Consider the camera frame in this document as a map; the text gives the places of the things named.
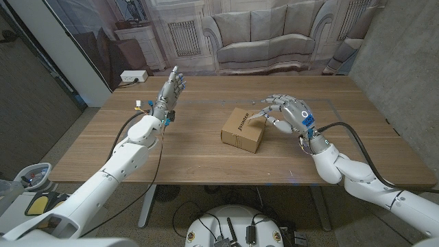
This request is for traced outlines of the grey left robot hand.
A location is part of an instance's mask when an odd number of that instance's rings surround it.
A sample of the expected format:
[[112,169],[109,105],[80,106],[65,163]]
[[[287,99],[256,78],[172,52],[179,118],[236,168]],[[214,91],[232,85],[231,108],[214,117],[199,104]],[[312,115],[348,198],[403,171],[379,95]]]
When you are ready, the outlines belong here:
[[169,74],[168,80],[159,91],[152,116],[163,121],[169,111],[172,111],[178,101],[180,93],[185,89],[184,75],[178,72],[175,66]]

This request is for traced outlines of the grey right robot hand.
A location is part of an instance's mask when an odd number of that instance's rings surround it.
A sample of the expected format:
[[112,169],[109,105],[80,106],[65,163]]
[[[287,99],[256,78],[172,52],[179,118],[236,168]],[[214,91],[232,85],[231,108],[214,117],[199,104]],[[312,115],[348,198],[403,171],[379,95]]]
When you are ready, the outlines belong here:
[[260,110],[254,117],[265,117],[281,132],[286,134],[299,132],[307,135],[316,129],[311,108],[303,100],[290,95],[273,94],[264,102],[270,105]]

